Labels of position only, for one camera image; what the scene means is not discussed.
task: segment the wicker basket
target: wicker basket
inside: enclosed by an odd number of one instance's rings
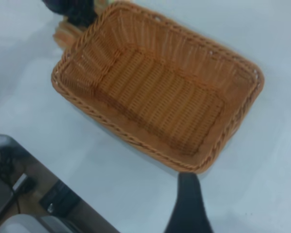
[[[76,40],[82,36],[85,30],[86,28],[75,27],[64,18],[63,21],[58,24],[53,39],[62,50],[65,50],[71,47]]]
[[[64,52],[52,83],[137,149],[175,170],[203,172],[238,129],[264,78],[217,43],[117,2]]]

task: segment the black cable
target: black cable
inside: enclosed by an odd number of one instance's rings
[[[14,164],[13,159],[10,156],[10,153],[1,154],[0,153],[0,179],[11,189],[13,198],[16,202],[17,212],[20,214],[20,206],[17,194],[13,189],[13,184],[11,180],[11,176],[14,172]]]

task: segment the white object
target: white object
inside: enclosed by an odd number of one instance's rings
[[[199,176],[215,232],[291,232],[291,0],[137,0],[257,63],[264,90]],[[121,233],[162,233],[177,173],[132,149],[52,88],[61,17],[0,0],[0,133],[17,140]]]
[[[53,216],[33,217],[15,215],[8,218],[1,226],[0,233],[81,233],[76,228]]]

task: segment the dark floor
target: dark floor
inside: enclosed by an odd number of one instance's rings
[[[21,213],[34,216],[49,215],[40,206],[39,201],[58,181],[58,178],[33,157],[18,161],[16,169],[19,174],[25,172],[37,181],[37,186],[32,192],[18,198]],[[17,207],[16,204],[13,204],[0,221],[0,224],[16,214]],[[82,200],[70,212],[67,220],[74,223],[84,233],[118,233],[113,226]]]

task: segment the woven basket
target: woven basket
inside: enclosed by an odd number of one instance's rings
[[[263,88],[234,52],[132,3],[110,5],[52,74],[54,88],[178,171],[203,172]]]
[[[62,50],[65,50],[71,47],[76,40],[82,36],[85,30],[86,28],[78,28],[68,23],[67,19],[64,18],[63,21],[58,24],[53,39]]]

